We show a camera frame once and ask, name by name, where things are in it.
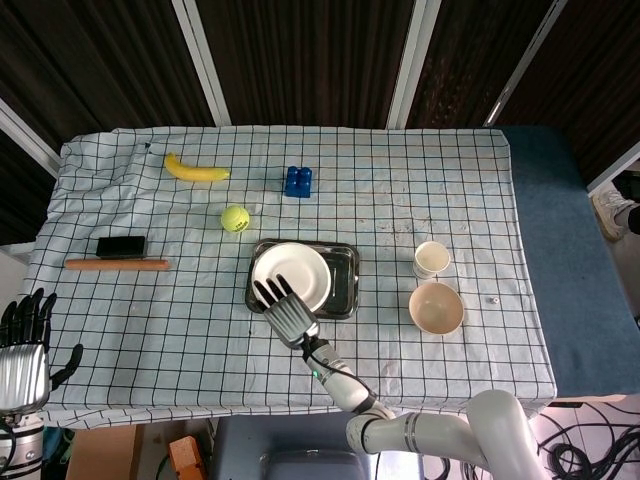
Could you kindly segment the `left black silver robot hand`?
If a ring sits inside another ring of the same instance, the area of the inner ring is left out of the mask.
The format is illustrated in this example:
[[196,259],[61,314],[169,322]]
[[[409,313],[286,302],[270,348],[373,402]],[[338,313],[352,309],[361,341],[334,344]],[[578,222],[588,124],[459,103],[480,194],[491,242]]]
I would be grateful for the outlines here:
[[24,416],[48,402],[50,393],[80,366],[84,347],[73,347],[59,371],[49,366],[51,316],[57,295],[42,288],[11,302],[1,316],[1,414]]

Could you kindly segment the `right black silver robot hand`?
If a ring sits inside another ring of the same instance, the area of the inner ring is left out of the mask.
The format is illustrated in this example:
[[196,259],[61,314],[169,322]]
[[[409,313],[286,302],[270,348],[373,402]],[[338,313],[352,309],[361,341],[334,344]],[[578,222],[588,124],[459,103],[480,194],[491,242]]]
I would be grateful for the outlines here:
[[305,341],[319,335],[316,316],[281,274],[275,279],[254,280],[253,286],[261,297],[261,313],[287,347],[300,349]]

